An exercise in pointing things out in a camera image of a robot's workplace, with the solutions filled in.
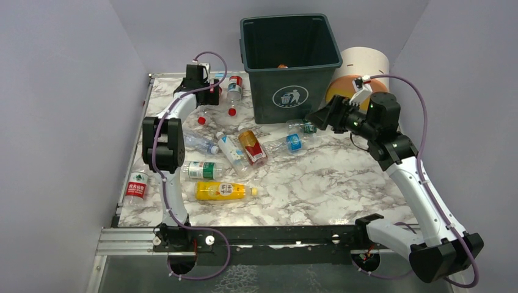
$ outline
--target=bottle label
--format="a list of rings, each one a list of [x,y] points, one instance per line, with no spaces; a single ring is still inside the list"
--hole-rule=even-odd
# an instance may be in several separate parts
[[[144,198],[148,179],[149,176],[145,173],[133,172],[130,174],[125,195]]]
[[[214,163],[191,162],[189,164],[189,178],[214,179]]]
[[[290,153],[294,153],[302,148],[302,141],[298,134],[286,136],[286,144]]]
[[[228,92],[238,92],[243,94],[243,79],[237,75],[233,75],[228,79]]]
[[[313,123],[309,122],[307,119],[302,119],[302,122],[304,122],[302,125],[303,133],[316,133],[318,128],[313,125]]]
[[[234,163],[243,158],[243,152],[227,136],[223,136],[217,145],[230,162]]]
[[[234,191],[234,187],[232,186],[232,184],[222,183],[219,185],[218,191],[220,195],[227,197],[232,194],[232,192]]]
[[[266,157],[263,147],[259,141],[257,141],[252,131],[248,130],[241,133],[239,135],[239,142],[241,142],[241,145],[244,147],[251,165],[254,165],[258,160]]]

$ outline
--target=blue bottle label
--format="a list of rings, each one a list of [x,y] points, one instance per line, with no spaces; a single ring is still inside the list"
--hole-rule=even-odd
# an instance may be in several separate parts
[[[302,148],[301,138],[298,134],[286,136],[286,144],[288,145],[288,151],[290,151],[291,153],[298,151]]]

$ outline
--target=gray wall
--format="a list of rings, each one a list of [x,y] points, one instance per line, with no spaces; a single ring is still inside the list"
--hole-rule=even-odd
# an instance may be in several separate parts
[[[108,0],[1,7],[0,292],[83,292],[147,74]]]
[[[473,292],[516,291],[517,12],[516,0],[431,0],[392,70],[425,96],[430,177],[486,244]],[[403,128],[419,143],[415,94],[397,81],[390,87],[403,105]]]
[[[231,70],[243,70],[239,21],[293,13],[323,13],[341,50],[367,46],[392,62],[428,1],[111,0],[146,69],[154,73],[183,72],[186,62],[206,50],[222,54]]]

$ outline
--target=black base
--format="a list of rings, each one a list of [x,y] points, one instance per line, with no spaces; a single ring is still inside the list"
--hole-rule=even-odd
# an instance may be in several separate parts
[[[351,250],[368,249],[371,245],[355,225],[211,228],[227,237],[232,250],[230,264],[233,265],[350,264]],[[153,247],[155,252],[194,251],[196,242],[198,265],[221,266],[227,258],[227,246],[217,233],[177,227],[163,227],[156,232],[162,244]],[[214,236],[213,245],[205,243],[207,236]],[[192,260],[180,256],[177,261]]]

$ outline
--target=yellow juice bottle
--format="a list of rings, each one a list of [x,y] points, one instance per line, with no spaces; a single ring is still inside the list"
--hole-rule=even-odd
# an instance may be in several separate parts
[[[249,196],[257,196],[257,188],[217,181],[196,183],[197,200],[239,200]]]

